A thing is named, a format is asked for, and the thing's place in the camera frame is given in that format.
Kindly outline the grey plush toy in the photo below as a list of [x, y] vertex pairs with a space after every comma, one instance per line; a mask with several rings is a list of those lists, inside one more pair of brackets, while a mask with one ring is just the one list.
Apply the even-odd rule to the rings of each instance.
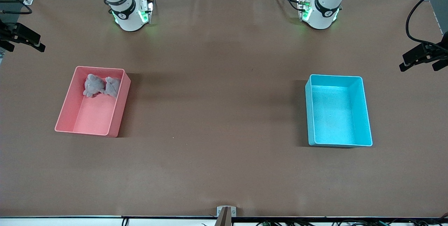
[[118, 97], [121, 80], [118, 78], [106, 77], [104, 95], [109, 95], [114, 98]]
[[83, 95], [92, 98], [99, 93], [104, 93], [105, 82], [99, 77], [93, 74], [88, 74], [84, 83]]

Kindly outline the pink plastic box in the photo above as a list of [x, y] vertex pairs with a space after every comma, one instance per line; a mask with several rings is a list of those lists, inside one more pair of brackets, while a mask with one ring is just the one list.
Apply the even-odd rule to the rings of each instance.
[[[117, 97], [98, 93], [83, 95], [88, 75], [119, 79]], [[77, 66], [74, 70], [58, 120], [56, 132], [115, 138], [118, 136], [131, 80], [124, 69]]]

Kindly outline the blue plastic box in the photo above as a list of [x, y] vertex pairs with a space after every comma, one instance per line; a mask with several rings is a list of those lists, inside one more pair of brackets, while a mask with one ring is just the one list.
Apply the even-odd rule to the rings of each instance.
[[312, 74], [304, 88], [310, 146], [373, 145], [362, 77]]

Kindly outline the brown table cover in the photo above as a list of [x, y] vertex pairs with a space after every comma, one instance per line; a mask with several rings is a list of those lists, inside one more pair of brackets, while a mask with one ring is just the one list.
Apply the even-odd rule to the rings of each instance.
[[[0, 216], [439, 217], [448, 68], [401, 72], [419, 0], [343, 0], [327, 30], [280, 0], [156, 0], [122, 31], [103, 0], [34, 0], [46, 51], [0, 65]], [[77, 66], [131, 79], [117, 138], [54, 130]], [[373, 145], [311, 147], [305, 83], [361, 76]]]

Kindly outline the grey metal bracket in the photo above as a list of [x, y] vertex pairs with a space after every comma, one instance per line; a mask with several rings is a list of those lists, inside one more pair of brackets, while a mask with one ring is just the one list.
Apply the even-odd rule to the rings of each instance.
[[231, 217], [237, 216], [237, 207], [231, 206], [231, 205], [223, 205], [223, 206], [216, 207], [216, 217], [218, 217], [219, 214], [221, 213], [221, 210], [226, 207], [228, 208], [228, 212], [231, 214]]

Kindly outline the brown post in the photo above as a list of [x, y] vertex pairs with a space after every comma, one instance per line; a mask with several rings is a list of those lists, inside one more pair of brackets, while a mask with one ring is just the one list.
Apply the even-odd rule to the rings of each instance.
[[214, 226], [232, 226], [232, 207], [217, 207], [217, 219]]

